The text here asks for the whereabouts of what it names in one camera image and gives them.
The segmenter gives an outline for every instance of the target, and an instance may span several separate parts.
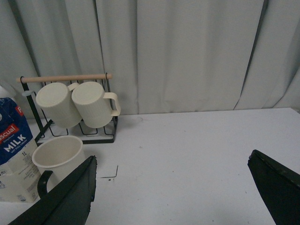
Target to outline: blue label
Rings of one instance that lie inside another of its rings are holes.
[[[0,165],[21,151],[32,138],[20,107],[10,98],[0,98]]]

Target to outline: wooden dowel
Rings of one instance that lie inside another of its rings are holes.
[[[107,74],[108,79],[112,79],[112,74]],[[70,75],[70,76],[43,76],[43,77],[22,77],[23,83],[34,82],[55,82],[55,81],[82,81],[82,80],[100,80],[106,79],[105,74],[90,74],[90,75]]]

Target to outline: gray curtain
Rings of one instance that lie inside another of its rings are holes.
[[[104,72],[122,114],[300,108],[299,23],[298,0],[2,0],[0,85],[28,117],[16,78]]]

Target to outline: mug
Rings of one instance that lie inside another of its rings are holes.
[[[44,86],[37,93],[37,104],[61,128],[74,127],[82,119],[71,100],[71,91],[78,86],[78,83],[66,86],[56,82]]]
[[[115,101],[116,110],[113,110],[109,99]],[[120,105],[115,93],[105,93],[98,82],[84,82],[73,90],[72,100],[90,128],[101,128],[108,124],[113,116],[120,115]]]
[[[41,174],[52,171],[48,189],[52,189],[85,160],[83,142],[76,136],[55,137],[40,146],[32,154],[32,162]]]

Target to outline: mug rack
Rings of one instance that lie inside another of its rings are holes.
[[[70,75],[70,76],[48,76],[48,77],[23,77],[21,76],[20,79],[17,79],[16,81],[22,84],[24,93],[23,95],[26,96],[28,103],[30,105],[30,108],[32,110],[34,119],[37,123],[37,126],[39,128],[39,133],[35,137],[35,142],[37,145],[41,145],[42,139],[45,138],[46,132],[50,131],[51,135],[53,137],[57,136],[63,136],[63,135],[69,135],[69,130],[65,129],[66,131],[64,134],[61,135],[61,130],[64,130],[64,128],[59,128],[59,132],[55,134],[55,131],[53,130],[52,126],[55,126],[54,122],[51,119],[48,119],[45,112],[39,108],[43,114],[43,117],[46,121],[46,124],[43,125],[42,119],[38,113],[38,109],[36,107],[36,104],[34,102],[34,98],[37,96],[35,91],[32,91],[28,87],[28,83],[41,83],[42,86],[46,86],[48,83],[53,82],[79,82],[84,80],[95,80],[96,82],[99,82],[104,90],[106,92],[111,92],[110,85],[109,85],[109,79],[112,79],[112,74],[96,74],[96,75]],[[76,125],[77,130],[80,130],[81,136],[87,137],[81,138],[83,144],[99,144],[99,143],[113,143],[116,137],[117,132],[117,126],[118,126],[118,117],[114,116],[109,124],[102,128],[96,128],[93,132],[85,132],[83,129],[83,121],[81,121],[78,125]]]

